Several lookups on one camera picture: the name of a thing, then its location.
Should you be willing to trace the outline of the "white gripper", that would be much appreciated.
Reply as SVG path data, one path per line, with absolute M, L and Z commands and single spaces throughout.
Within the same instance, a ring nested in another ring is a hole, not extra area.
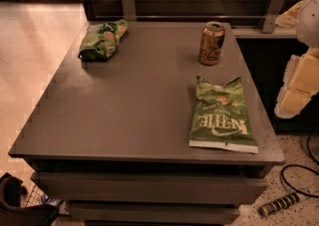
M 278 27 L 294 28 L 302 2 L 294 4 L 280 14 L 275 24 Z M 283 86 L 279 91 L 275 114 L 280 118 L 298 115 L 319 92 L 319 49 L 310 48 L 301 57 L 292 55 L 287 63 Z

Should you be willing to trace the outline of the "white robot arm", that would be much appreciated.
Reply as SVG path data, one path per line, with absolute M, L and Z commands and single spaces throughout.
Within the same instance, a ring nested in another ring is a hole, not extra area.
M 275 23 L 295 28 L 297 40 L 308 47 L 301 57 L 292 55 L 288 61 L 274 109 L 280 118 L 293 118 L 319 93 L 319 0 L 296 3 Z

